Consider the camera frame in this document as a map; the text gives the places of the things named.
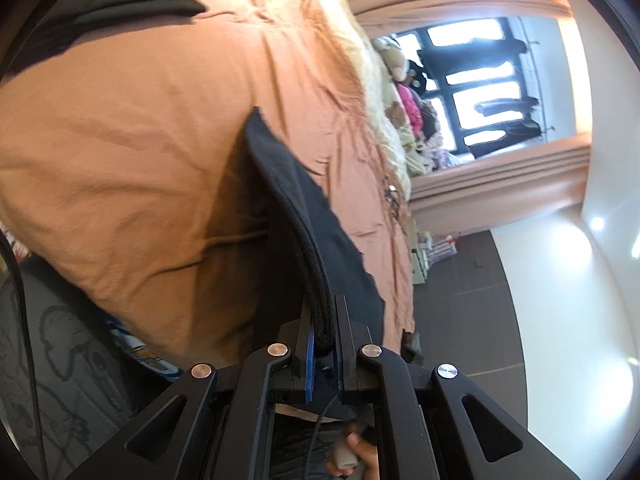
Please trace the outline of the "person's hand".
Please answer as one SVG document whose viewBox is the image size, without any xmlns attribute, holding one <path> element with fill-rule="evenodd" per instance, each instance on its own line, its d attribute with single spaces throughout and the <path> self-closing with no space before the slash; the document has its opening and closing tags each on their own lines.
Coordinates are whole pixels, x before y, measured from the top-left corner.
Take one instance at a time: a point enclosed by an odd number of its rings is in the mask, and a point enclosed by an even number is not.
<svg viewBox="0 0 640 480">
<path fill-rule="evenodd" d="M 378 448 L 352 431 L 334 444 L 326 469 L 335 478 L 378 480 Z"/>
</svg>

